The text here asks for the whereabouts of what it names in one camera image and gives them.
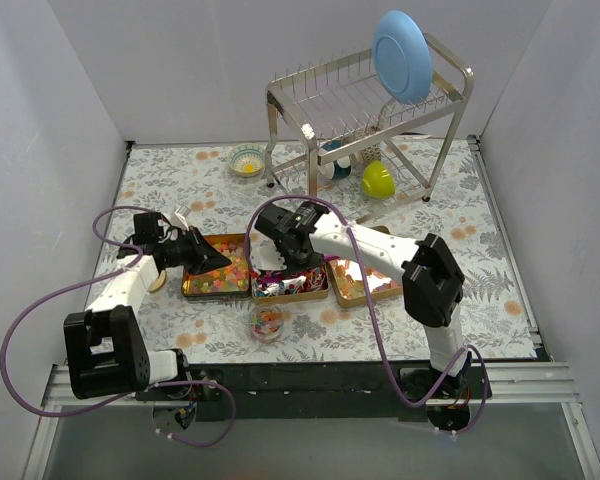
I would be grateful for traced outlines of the tin of gummy candies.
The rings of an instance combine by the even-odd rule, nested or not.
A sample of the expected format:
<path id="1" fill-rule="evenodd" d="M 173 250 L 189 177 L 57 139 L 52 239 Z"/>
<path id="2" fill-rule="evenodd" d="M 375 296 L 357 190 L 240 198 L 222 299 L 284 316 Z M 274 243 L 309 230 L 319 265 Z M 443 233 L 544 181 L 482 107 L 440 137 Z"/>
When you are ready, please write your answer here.
<path id="1" fill-rule="evenodd" d="M 209 235 L 208 243 L 227 257 L 228 267 L 197 276 L 183 274 L 181 294 L 189 300 L 246 298 L 251 294 L 251 277 L 244 255 L 244 233 Z"/>

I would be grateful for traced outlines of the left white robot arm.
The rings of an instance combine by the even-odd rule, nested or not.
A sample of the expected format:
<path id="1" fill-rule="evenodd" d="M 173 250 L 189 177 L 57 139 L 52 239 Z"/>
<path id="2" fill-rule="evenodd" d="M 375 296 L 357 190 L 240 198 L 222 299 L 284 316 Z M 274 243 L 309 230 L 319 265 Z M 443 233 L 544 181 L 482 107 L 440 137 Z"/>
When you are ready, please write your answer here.
<path id="1" fill-rule="evenodd" d="M 118 245 L 121 273 L 86 311 L 64 321 L 70 383 L 79 399 L 134 393 L 155 384 L 170 399 L 185 398 L 193 377 L 183 352 L 148 350 L 136 314 L 167 269 L 181 267 L 197 275 L 231 265 L 179 213 L 141 211 L 133 225 L 133 234 Z"/>

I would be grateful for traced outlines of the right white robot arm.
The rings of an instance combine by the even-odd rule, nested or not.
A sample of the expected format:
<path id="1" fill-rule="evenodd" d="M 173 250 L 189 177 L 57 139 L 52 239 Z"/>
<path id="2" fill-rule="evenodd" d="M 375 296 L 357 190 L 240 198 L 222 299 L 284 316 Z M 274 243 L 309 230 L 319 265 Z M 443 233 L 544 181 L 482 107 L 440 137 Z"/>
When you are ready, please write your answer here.
<path id="1" fill-rule="evenodd" d="M 422 240 L 385 234 L 347 220 L 325 200 L 297 199 L 294 211 L 272 198 L 252 215 L 247 228 L 273 245 L 246 250 L 250 270 L 288 276 L 337 257 L 380 272 L 401 286 L 406 313 L 424 328 L 433 371 L 425 396 L 451 398 L 466 389 L 472 355 L 460 320 L 465 276 L 446 242 L 434 234 Z"/>

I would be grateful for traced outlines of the tin of popsicle candies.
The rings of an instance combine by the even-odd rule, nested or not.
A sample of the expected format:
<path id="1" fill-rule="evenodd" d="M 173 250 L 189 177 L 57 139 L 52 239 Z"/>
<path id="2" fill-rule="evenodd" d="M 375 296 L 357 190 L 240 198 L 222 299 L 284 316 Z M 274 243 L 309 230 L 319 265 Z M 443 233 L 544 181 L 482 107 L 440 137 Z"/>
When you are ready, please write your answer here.
<path id="1" fill-rule="evenodd" d="M 350 260 L 333 258 L 327 262 L 336 301 L 342 308 L 363 306 L 367 303 L 359 266 Z M 380 301 L 402 294 L 402 286 L 377 270 L 365 269 L 371 298 Z"/>

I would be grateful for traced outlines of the round wooden jar lid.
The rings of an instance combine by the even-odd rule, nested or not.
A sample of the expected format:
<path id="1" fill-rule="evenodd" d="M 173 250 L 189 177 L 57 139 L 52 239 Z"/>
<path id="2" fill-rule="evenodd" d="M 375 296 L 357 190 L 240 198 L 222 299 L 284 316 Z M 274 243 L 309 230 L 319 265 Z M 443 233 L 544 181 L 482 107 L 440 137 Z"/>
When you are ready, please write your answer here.
<path id="1" fill-rule="evenodd" d="M 149 287 L 147 288 L 147 291 L 149 293 L 155 293 L 157 291 L 159 291 L 166 283 L 167 280 L 167 273 L 165 271 L 161 271 L 157 277 L 156 280 L 154 280 Z"/>

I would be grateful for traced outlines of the clear plastic jar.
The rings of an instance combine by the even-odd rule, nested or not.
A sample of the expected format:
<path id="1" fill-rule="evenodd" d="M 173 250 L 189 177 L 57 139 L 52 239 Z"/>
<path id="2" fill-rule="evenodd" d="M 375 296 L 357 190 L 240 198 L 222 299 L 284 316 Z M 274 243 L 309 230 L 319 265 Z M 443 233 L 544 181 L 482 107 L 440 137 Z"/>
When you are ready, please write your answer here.
<path id="1" fill-rule="evenodd" d="M 249 316 L 249 332 L 262 343 L 276 341 L 284 327 L 282 311 L 276 305 L 256 305 Z"/>

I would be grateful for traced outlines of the tin of lollipops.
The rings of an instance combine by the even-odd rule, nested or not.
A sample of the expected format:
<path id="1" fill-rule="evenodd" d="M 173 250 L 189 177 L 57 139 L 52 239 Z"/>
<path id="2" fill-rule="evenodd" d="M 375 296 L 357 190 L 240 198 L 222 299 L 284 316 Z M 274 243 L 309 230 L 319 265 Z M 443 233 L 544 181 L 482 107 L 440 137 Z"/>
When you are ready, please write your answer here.
<path id="1" fill-rule="evenodd" d="M 252 298 L 263 305 L 322 300 L 328 297 L 329 288 L 325 265 L 287 278 L 266 272 L 252 280 Z"/>

